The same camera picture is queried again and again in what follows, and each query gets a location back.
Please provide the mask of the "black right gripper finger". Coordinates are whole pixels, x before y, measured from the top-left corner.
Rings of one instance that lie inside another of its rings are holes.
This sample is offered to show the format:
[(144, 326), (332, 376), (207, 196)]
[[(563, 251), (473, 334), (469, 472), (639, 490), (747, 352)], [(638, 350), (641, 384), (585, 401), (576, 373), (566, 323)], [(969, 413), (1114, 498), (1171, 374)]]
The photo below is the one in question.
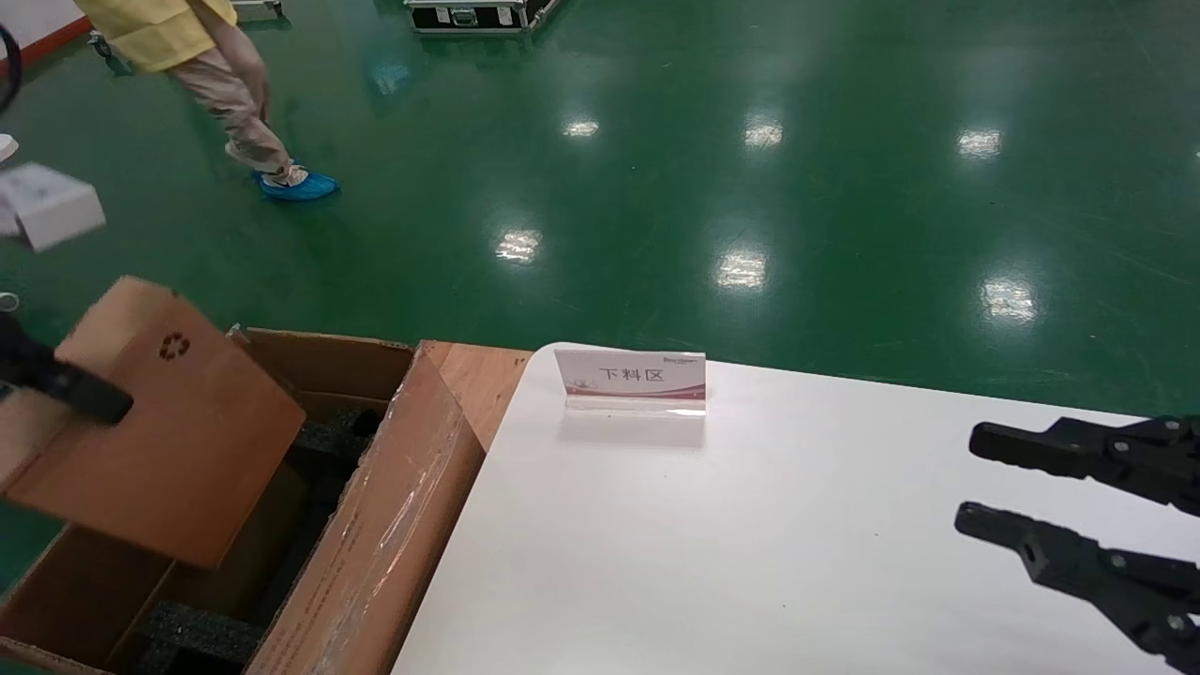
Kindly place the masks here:
[(1063, 417), (1034, 432), (979, 423), (968, 453), (998, 464), (1092, 479), (1118, 491), (1199, 514), (1199, 419), (1159, 417), (1110, 428)]
[(1094, 607), (1144, 653), (1181, 674), (1199, 671), (1199, 569), (1170, 557), (1106, 548), (1067, 527), (977, 502), (954, 527), (1020, 557), (1031, 581)]

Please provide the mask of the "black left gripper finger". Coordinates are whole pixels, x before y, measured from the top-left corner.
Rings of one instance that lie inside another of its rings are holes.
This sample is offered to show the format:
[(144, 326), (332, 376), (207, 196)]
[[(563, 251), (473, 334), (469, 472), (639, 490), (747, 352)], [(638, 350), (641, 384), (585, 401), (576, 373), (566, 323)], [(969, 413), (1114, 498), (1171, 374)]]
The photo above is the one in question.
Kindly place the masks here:
[(8, 313), (1, 316), (1, 382), (4, 390), (38, 392), (107, 426), (116, 426), (134, 404), (122, 388), (56, 358)]

